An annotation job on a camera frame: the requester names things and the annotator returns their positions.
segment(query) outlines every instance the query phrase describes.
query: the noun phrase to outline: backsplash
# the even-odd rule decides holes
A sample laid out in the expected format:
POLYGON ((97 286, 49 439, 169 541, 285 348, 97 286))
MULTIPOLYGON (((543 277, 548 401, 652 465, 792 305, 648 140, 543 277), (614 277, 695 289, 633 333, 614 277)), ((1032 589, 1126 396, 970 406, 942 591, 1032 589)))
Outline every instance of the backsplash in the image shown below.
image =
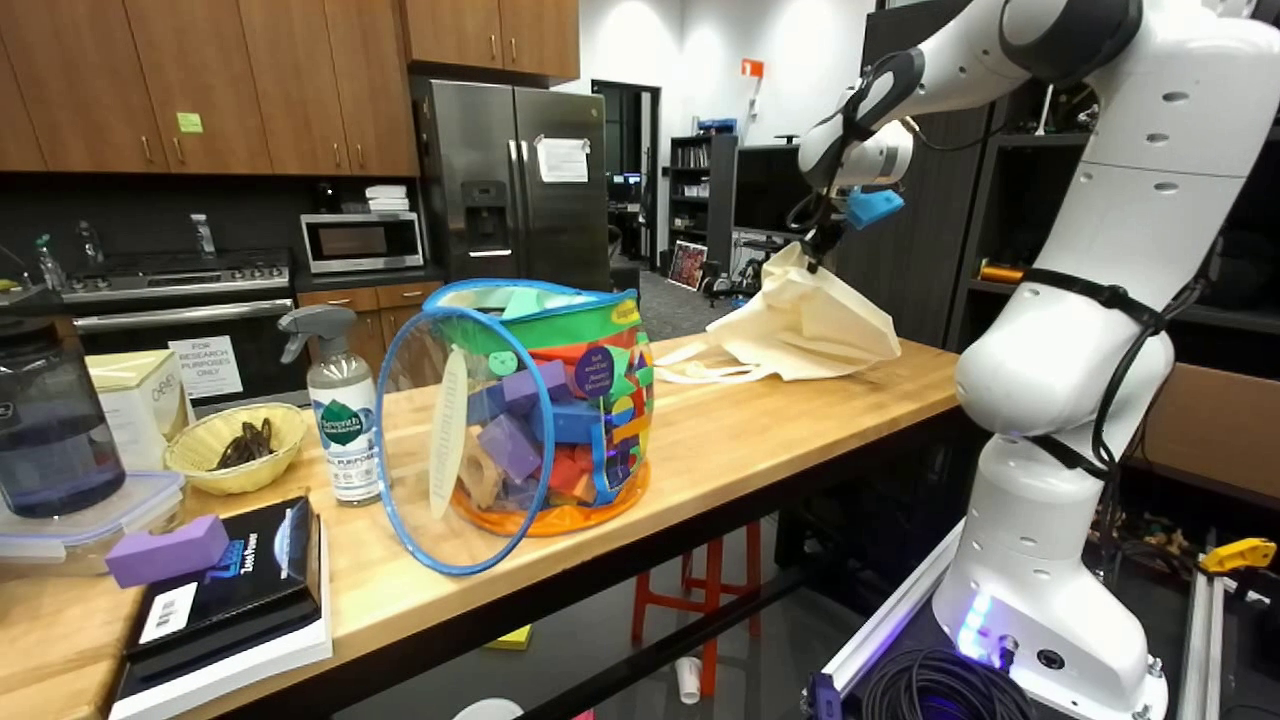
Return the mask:
POLYGON ((74 267, 74 225, 88 220, 107 259, 136 251, 186 251, 190 212, 208 212, 218 251, 294 251, 294 215, 340 208, 359 186, 261 178, 0 178, 0 248, 26 267, 30 241, 50 233, 54 258, 74 267))

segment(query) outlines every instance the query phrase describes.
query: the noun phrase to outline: microwave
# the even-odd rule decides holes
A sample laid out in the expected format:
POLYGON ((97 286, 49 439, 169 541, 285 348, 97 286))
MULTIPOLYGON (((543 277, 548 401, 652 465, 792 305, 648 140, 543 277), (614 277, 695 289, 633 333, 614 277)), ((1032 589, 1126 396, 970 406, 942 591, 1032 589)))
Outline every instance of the microwave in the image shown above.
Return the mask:
POLYGON ((422 264, 414 212, 304 212, 298 238, 310 277, 422 264))

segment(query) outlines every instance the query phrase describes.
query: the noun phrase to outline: plastic toy bin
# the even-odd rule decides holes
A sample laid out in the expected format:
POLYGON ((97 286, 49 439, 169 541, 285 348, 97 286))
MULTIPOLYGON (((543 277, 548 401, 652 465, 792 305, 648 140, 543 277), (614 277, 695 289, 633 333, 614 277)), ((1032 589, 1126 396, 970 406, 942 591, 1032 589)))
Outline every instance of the plastic toy bin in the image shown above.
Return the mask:
POLYGON ((445 286, 396 333, 380 390, 408 344, 436 348, 422 524, 439 541, 404 524, 404 471, 396 476, 386 459, 404 455, 396 450, 384 453, 384 507, 420 564, 473 577, 522 538, 596 527, 642 496, 652 362, 633 293, 538 280, 445 286))

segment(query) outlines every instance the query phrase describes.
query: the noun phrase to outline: upper cabinet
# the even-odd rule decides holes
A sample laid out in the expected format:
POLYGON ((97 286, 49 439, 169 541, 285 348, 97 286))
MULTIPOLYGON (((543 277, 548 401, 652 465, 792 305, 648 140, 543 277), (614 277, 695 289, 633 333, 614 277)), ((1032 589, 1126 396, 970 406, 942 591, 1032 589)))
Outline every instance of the upper cabinet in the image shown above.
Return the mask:
POLYGON ((343 174, 326 21, 314 0, 241 0, 274 174, 343 174))
POLYGON ((399 0, 241 0, 274 174, 410 178, 399 0))
POLYGON ((322 0, 350 178, 414 178, 399 0, 322 0))
POLYGON ((0 35, 49 168, 162 168, 119 0, 0 0, 0 35))
POLYGON ((26 116, 25 92, 15 88, 3 42, 0 42, 0 168, 9 174, 45 168, 36 124, 26 116))
POLYGON ((404 17, 410 59, 504 69, 500 0, 404 0, 404 17))
POLYGON ((241 8, 122 0, 177 174, 271 174, 241 8))
POLYGON ((404 0, 408 58, 543 80, 578 78, 576 0, 404 0))
POLYGON ((506 69, 527 78, 576 80, 576 0, 504 0, 506 69))

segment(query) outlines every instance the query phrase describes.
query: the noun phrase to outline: paper bag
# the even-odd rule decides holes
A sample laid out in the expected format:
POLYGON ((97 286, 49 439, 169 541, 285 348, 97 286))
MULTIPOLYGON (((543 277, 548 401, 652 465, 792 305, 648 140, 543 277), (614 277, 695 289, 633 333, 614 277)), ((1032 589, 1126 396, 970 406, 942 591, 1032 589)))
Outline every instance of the paper bag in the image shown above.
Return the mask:
POLYGON ((806 271, 800 246, 764 264, 761 293, 707 326, 705 352, 660 366, 665 380, 821 380, 896 362, 891 316, 826 267, 806 271))

